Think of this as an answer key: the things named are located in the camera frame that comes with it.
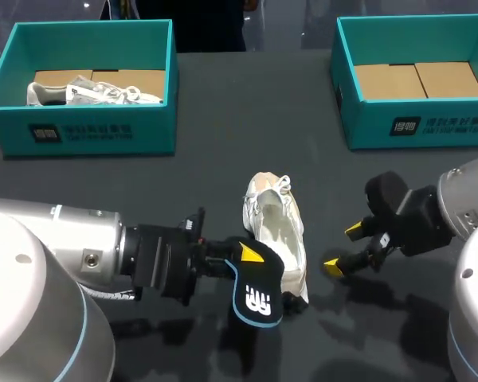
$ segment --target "box label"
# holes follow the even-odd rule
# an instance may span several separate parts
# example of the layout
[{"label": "box label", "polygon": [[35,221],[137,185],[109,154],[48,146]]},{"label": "box label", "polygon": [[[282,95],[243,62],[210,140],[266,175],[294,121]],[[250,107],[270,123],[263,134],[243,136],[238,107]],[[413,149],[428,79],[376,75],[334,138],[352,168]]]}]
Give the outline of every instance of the box label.
[{"label": "box label", "polygon": [[64,125],[64,138],[71,142],[131,141],[130,125]]},{"label": "box label", "polygon": [[30,133],[36,143],[59,143],[62,142],[58,129],[53,124],[33,123],[29,125]]},{"label": "box label", "polygon": [[478,116],[428,118],[422,134],[478,134]]},{"label": "box label", "polygon": [[391,125],[391,136],[415,135],[420,126],[421,117],[397,117]]}]

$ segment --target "black logo on box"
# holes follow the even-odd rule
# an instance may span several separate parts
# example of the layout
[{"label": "black logo on box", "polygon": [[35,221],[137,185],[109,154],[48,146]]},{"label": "black logo on box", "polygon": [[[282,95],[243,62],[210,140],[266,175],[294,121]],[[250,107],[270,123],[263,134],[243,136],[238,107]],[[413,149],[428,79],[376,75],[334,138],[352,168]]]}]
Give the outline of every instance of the black logo on box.
[{"label": "black logo on box", "polygon": [[421,117],[397,117],[391,127],[391,136],[414,135],[420,126]]},{"label": "black logo on box", "polygon": [[35,123],[29,125],[33,140],[36,143],[58,143],[62,142],[60,134],[58,134],[57,127],[52,124]]}]

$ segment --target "shoelace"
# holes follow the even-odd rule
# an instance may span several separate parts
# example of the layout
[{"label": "shoelace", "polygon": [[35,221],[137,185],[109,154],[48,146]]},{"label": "shoelace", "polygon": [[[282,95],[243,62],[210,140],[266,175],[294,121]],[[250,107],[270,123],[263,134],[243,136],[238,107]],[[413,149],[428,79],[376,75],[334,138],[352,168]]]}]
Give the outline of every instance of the shoelace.
[{"label": "shoelace", "polygon": [[[282,202],[282,213],[284,216],[287,216],[288,213],[288,207],[292,203],[292,198],[290,196],[290,190],[291,190],[291,185],[290,185],[290,177],[288,175],[284,175],[278,181],[271,187],[273,191],[275,191],[278,196],[281,199]],[[258,205],[258,195],[255,195],[254,197],[251,197],[249,195],[246,195],[245,198],[251,198],[253,202],[253,211],[255,214],[260,213],[261,208]]]},{"label": "shoelace", "polygon": [[112,98],[116,103],[124,103],[124,101],[136,101],[142,95],[142,92],[135,86],[128,86],[121,89],[106,82],[98,82],[96,90],[103,93],[104,99]]}]

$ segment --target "white sneaker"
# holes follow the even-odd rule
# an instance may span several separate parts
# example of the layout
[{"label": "white sneaker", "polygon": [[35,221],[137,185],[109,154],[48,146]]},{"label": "white sneaker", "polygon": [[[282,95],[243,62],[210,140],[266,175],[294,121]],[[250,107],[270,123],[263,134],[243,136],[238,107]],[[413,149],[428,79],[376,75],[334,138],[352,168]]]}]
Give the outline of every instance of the white sneaker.
[{"label": "white sneaker", "polygon": [[246,230],[283,260],[281,292],[285,306],[301,311],[308,306],[304,226],[290,189],[287,175],[258,173],[249,183],[242,219]]},{"label": "white sneaker", "polygon": [[105,82],[96,83],[87,80],[83,76],[78,76],[67,86],[60,87],[43,86],[37,82],[33,82],[26,90],[26,104],[28,106],[162,102],[159,97],[142,93],[134,86],[122,89]]}]

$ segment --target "bolt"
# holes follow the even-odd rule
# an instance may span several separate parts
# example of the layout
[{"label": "bolt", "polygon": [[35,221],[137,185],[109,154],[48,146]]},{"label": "bolt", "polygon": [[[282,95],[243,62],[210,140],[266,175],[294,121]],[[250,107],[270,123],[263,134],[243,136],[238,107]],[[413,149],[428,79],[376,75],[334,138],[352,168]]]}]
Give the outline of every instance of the bolt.
[{"label": "bolt", "polygon": [[85,263],[87,267],[94,268],[97,267],[97,263],[99,262],[99,257],[91,253],[90,255],[85,256]]}]

